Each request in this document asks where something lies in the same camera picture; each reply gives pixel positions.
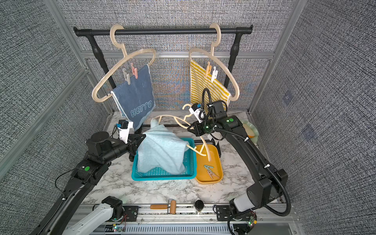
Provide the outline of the light blue terry towel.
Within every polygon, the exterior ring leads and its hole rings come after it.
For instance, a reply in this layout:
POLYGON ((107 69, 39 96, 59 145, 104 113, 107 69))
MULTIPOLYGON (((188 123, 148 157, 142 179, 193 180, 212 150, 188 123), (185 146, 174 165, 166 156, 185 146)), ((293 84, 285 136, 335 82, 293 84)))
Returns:
POLYGON ((147 173, 159 167, 172 175, 184 173, 183 159, 188 142, 177 137, 156 119, 150 122, 150 129, 145 135, 146 138, 138 148, 139 172, 147 173))

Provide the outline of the pink clothespin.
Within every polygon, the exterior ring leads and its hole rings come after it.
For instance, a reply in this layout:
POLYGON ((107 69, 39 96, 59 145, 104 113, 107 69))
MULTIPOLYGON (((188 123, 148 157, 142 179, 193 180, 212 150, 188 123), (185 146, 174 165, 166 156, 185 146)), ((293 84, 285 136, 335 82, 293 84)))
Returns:
POLYGON ((215 178, 215 179, 217 179, 217 178, 219 179, 219 176, 216 175, 214 172, 207 170, 207 173, 208 173, 209 177, 210 177, 212 180, 213 180, 214 178, 215 178))

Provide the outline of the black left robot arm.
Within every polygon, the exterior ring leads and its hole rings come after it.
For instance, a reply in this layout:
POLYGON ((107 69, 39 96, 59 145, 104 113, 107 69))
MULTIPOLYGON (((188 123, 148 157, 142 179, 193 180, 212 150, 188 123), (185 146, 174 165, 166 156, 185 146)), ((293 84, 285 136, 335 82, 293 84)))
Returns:
POLYGON ((86 141, 88 151, 84 159, 74 169, 69 170, 70 179, 62 195, 31 234, 63 234, 82 201, 108 171, 111 162, 126 153, 135 155, 145 138, 145 134, 131 134, 125 143, 112 138, 105 131, 93 134, 86 141))

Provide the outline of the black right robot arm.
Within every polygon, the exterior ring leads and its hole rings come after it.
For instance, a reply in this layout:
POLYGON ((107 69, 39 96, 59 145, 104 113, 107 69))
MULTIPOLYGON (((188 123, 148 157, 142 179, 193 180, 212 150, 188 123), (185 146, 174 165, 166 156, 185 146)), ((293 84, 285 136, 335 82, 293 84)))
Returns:
POLYGON ((271 164, 248 138, 242 122, 237 116, 227 116, 222 101, 206 104, 208 113, 202 122, 196 121, 188 131, 196 136, 220 133, 230 143, 246 164, 254 184, 246 193, 233 199, 231 204, 237 212, 266 208, 278 216, 287 216, 291 201, 286 185, 288 175, 271 164))

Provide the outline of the white right arm base mount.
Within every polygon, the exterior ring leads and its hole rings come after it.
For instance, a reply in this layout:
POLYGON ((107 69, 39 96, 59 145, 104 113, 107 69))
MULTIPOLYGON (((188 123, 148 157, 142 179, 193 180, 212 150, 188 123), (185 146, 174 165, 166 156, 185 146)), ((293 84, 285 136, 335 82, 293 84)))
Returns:
POLYGON ((256 210, 255 205, 249 199, 248 193, 243 193, 242 195, 231 199, 229 202, 230 213, 235 215, 246 210, 254 211, 256 210))

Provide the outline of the mint green clothespin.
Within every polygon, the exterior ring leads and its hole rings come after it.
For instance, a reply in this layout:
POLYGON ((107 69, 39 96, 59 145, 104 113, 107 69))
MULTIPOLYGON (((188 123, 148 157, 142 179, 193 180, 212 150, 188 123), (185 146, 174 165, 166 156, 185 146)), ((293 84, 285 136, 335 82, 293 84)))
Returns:
POLYGON ((210 165, 204 165, 204 168, 211 171, 211 169, 213 168, 213 166, 210 166, 210 165))

